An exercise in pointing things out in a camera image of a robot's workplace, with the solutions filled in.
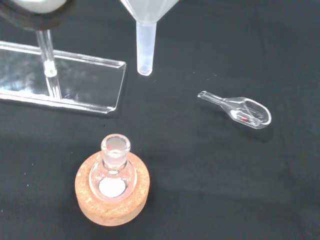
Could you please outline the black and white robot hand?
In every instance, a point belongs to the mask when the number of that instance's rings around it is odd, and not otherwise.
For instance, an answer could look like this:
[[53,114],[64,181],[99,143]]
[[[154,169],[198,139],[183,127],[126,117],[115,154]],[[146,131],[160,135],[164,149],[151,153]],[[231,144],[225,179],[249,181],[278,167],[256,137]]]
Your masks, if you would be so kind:
[[44,31],[57,27],[74,4],[74,0],[2,0],[0,16],[22,29]]

